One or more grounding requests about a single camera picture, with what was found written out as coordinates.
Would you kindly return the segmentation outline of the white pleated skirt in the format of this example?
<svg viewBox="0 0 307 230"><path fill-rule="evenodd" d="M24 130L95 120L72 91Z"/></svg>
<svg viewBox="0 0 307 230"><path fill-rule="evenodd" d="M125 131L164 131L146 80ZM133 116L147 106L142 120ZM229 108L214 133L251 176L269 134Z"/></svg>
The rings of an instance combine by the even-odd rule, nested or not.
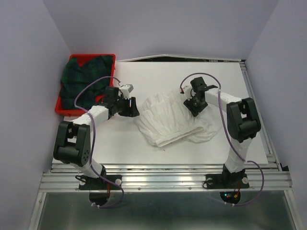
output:
<svg viewBox="0 0 307 230"><path fill-rule="evenodd" d="M207 106L194 117L177 90L148 97L135 124L150 145L163 147L178 140L194 143L210 141L222 127L219 115Z"/></svg>

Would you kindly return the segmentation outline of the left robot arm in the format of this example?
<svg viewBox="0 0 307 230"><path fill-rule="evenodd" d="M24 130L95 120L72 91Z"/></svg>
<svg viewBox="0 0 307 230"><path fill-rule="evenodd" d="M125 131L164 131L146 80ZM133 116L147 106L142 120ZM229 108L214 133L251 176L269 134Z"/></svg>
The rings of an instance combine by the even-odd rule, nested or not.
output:
<svg viewBox="0 0 307 230"><path fill-rule="evenodd" d="M140 115L136 98L131 97L133 85L108 86L105 95L80 117L59 124L53 158L70 164L90 178L90 183L101 189L109 180L105 167L93 159L95 126L109 120L114 115L137 117Z"/></svg>

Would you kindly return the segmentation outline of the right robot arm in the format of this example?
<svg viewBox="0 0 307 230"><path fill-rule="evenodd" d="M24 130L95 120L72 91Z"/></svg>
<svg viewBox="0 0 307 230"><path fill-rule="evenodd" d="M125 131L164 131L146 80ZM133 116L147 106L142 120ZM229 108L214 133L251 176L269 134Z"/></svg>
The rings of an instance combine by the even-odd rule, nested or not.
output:
<svg viewBox="0 0 307 230"><path fill-rule="evenodd" d="M207 85L202 77L194 78L190 86L180 84L185 95L184 105L194 117L209 104L218 107L223 129L230 145L227 160L220 175L221 183L231 187L244 178L246 155L252 139L261 130L260 118L252 98L241 99L222 92L217 86Z"/></svg>

